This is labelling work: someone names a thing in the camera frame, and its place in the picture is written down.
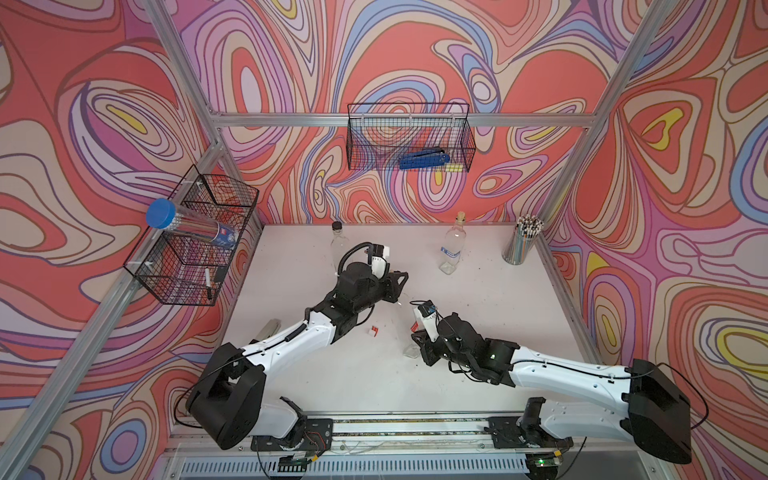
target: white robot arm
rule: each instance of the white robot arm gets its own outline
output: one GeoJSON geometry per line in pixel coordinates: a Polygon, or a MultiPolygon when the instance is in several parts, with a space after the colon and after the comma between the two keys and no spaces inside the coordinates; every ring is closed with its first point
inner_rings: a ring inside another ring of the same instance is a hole
{"type": "Polygon", "coordinates": [[[635,359],[632,367],[625,367],[575,362],[485,339],[456,313],[442,318],[429,301],[414,312],[425,329],[412,338],[427,365],[446,359],[452,372],[479,382],[547,389],[586,400],[545,404],[542,397],[529,399],[511,430],[489,429],[507,446],[543,446],[588,436],[635,442],[663,460],[690,463],[690,400],[653,363],[635,359]],[[453,363],[459,368],[452,369],[453,363]]]}
{"type": "Polygon", "coordinates": [[[190,389],[187,411],[222,449],[248,435],[268,435],[287,448],[301,441],[301,411],[285,398],[263,402],[266,381],[365,322],[357,322],[358,314],[380,300],[396,302],[408,274],[390,272],[388,260],[389,248],[383,245],[353,247],[339,263],[336,287],[322,302],[307,308],[301,322],[243,348],[226,343],[216,349],[190,389]],[[363,248],[368,249],[367,264],[354,262],[345,269],[347,259],[363,248]]]}

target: colorful wall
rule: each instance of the colorful wall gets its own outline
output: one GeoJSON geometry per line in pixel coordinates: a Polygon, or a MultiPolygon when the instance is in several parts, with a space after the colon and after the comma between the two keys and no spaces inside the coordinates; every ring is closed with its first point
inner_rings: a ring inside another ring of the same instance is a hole
{"type": "Polygon", "coordinates": [[[685,478],[768,478],[766,78],[765,2],[681,1],[549,232],[605,361],[707,399],[685,478]]]}
{"type": "MultiPolygon", "coordinates": [[[[174,22],[215,111],[346,112],[463,99],[483,113],[594,111],[643,1],[189,0],[174,22]]],[[[345,128],[232,127],[265,223],[480,221],[533,211],[581,129],[475,132],[468,175],[350,172],[345,128]]]]}
{"type": "MultiPolygon", "coordinates": [[[[0,2],[0,441],[206,147],[138,3],[0,2]]],[[[25,479],[147,477],[252,248],[216,308],[136,295],[25,479]]]]}

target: bottle cap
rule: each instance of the bottle cap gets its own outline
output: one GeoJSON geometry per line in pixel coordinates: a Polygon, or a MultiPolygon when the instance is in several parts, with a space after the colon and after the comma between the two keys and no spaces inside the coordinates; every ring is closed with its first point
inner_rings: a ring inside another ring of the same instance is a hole
{"type": "Polygon", "coordinates": [[[176,205],[167,198],[158,198],[147,209],[147,225],[164,229],[174,221],[176,205]]]}

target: black wire basket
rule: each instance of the black wire basket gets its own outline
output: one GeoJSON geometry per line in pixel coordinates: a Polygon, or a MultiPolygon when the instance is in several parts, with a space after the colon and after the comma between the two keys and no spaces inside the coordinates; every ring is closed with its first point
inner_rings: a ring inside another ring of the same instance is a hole
{"type": "Polygon", "coordinates": [[[475,156],[468,113],[461,102],[348,104],[347,165],[468,172],[475,156]]]}
{"type": "MultiPolygon", "coordinates": [[[[181,204],[234,228],[239,232],[240,243],[259,191],[227,175],[201,174],[195,166],[184,176],[190,177],[193,184],[181,204]]],[[[174,194],[184,181],[176,186],[174,194]]],[[[161,303],[215,305],[237,247],[229,250],[174,232],[162,232],[147,256],[136,261],[135,251],[151,230],[148,227],[144,231],[123,267],[161,303]]]]}

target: blue label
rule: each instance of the blue label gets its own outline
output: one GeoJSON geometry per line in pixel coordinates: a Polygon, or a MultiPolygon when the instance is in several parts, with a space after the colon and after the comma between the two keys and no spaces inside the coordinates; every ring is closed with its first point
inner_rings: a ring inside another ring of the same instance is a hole
{"type": "Polygon", "coordinates": [[[440,251],[442,251],[442,252],[443,252],[445,255],[448,255],[448,256],[449,256],[449,257],[451,257],[451,258],[456,258],[456,257],[458,257],[459,255],[461,255],[461,254],[462,254],[462,251],[461,251],[461,250],[459,250],[459,251],[458,251],[458,252],[456,252],[456,253],[451,253],[451,252],[447,251],[447,250],[445,249],[445,247],[440,247],[440,251]]]}
{"type": "Polygon", "coordinates": [[[219,233],[210,242],[217,247],[232,250],[237,245],[237,233],[227,225],[219,223],[219,233]]]}

